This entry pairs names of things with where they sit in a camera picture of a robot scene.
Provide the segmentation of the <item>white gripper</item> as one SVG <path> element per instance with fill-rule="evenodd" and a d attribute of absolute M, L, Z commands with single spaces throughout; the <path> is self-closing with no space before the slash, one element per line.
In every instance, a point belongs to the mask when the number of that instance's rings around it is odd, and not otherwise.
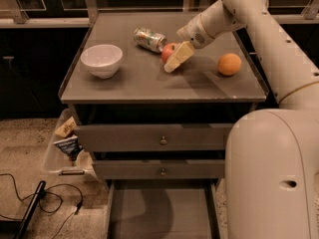
<path fill-rule="evenodd" d="M 194 54 L 194 48 L 202 49 L 214 41 L 214 38 L 204 29 L 200 14 L 178 29 L 176 33 L 184 42 L 179 43 L 179 46 L 164 64 L 163 68 L 167 73 L 173 72 L 188 60 Z"/>

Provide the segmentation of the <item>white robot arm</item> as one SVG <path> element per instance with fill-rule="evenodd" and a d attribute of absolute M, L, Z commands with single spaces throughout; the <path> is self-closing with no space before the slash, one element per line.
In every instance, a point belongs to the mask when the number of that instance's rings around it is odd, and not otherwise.
<path fill-rule="evenodd" d="M 201 49 L 246 29 L 277 108 L 242 117 L 225 154 L 228 239 L 318 239 L 319 82 L 316 65 L 268 11 L 268 0 L 218 0 L 178 35 Z"/>

